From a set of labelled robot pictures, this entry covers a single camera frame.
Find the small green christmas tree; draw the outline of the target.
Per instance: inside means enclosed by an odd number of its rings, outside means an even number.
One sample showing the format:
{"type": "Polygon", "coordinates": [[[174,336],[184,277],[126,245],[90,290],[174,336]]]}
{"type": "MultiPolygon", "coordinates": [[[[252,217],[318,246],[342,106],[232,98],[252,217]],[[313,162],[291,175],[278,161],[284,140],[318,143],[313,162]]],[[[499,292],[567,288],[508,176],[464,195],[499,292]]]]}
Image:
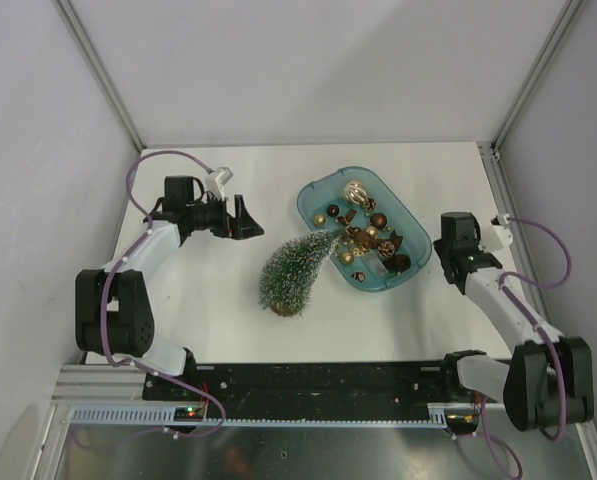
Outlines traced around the small green christmas tree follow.
{"type": "Polygon", "coordinates": [[[342,236],[341,229],[326,229],[283,243],[261,269],[259,305],[280,317],[301,315],[324,263],[333,254],[342,236]]]}

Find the teal plastic tray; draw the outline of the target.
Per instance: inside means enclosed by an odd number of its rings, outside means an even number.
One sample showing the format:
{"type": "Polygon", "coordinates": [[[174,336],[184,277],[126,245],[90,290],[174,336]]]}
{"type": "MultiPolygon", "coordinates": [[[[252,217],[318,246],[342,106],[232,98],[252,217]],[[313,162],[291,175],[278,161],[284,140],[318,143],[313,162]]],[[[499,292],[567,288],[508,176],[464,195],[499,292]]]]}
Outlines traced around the teal plastic tray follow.
{"type": "Polygon", "coordinates": [[[332,261],[344,279],[361,291],[378,293],[395,288],[415,276],[431,256],[432,242],[426,230],[387,184],[365,167],[344,167],[310,182],[298,194],[297,209],[313,231],[342,230],[332,261]],[[367,189],[362,205],[351,205],[342,198],[343,187],[351,180],[361,182],[367,189]],[[327,214],[331,204],[339,207],[336,217],[327,214]],[[387,216],[387,226],[382,230],[370,223],[370,217],[377,212],[387,216]],[[317,214],[326,217],[323,227],[313,223],[317,214]],[[389,271],[390,258],[383,259],[376,250],[381,239],[396,246],[394,255],[410,257],[411,267],[407,271],[400,275],[389,271]]]}

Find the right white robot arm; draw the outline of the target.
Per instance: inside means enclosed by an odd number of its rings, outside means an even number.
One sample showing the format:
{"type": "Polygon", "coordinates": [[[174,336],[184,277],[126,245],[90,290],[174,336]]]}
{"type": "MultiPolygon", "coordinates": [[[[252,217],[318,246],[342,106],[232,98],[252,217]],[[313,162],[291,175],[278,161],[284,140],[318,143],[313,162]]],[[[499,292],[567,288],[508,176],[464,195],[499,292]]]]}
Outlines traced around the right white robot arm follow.
{"type": "Polygon", "coordinates": [[[502,214],[481,227],[469,212],[446,212],[433,243],[445,279],[487,317],[511,352],[509,362],[479,350],[447,354],[441,393],[462,401],[478,393],[505,408],[519,431],[538,430],[556,442],[570,424],[594,417],[592,353],[580,337],[567,337],[509,285],[535,280],[503,268],[496,251],[510,245],[515,218],[502,214]]]}

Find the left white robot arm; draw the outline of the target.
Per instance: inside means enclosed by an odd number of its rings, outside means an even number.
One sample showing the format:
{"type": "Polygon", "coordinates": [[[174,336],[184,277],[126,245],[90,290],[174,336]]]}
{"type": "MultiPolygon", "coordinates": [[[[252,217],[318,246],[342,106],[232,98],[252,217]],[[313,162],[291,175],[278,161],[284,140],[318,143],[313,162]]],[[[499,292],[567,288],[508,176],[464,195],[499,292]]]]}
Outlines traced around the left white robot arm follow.
{"type": "Polygon", "coordinates": [[[191,369],[193,354],[156,332],[148,282],[195,232],[246,240],[263,235],[264,229],[241,195],[234,196],[229,213],[219,183],[193,176],[167,176],[164,194],[142,213],[144,228],[124,253],[77,275],[75,339],[80,350],[101,355],[113,366],[135,363],[165,375],[165,389],[185,400],[199,387],[191,369]]]}

